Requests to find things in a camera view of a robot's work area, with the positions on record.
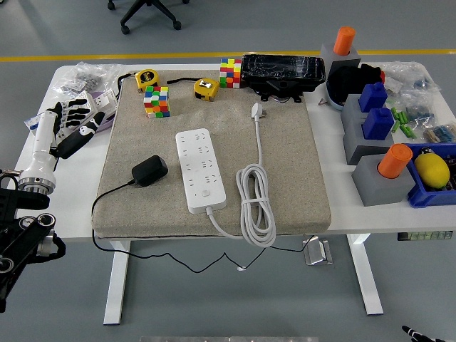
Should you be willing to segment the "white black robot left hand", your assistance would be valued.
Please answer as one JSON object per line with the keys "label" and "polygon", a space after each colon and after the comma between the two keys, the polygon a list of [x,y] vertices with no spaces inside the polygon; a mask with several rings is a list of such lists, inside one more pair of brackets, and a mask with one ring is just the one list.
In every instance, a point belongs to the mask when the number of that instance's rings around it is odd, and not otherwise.
{"label": "white black robot left hand", "polygon": [[40,114],[31,164],[21,173],[19,187],[29,191],[35,185],[54,186],[57,159],[67,159],[87,144],[104,117],[104,112],[89,108],[85,98],[58,102]]}

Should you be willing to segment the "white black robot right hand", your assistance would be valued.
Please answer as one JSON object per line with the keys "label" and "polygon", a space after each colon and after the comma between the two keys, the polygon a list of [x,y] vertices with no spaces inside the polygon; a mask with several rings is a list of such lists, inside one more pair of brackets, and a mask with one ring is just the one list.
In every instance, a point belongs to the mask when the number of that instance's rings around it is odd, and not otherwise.
{"label": "white black robot right hand", "polygon": [[441,338],[430,338],[405,325],[402,325],[402,330],[411,337],[412,342],[447,342]]}

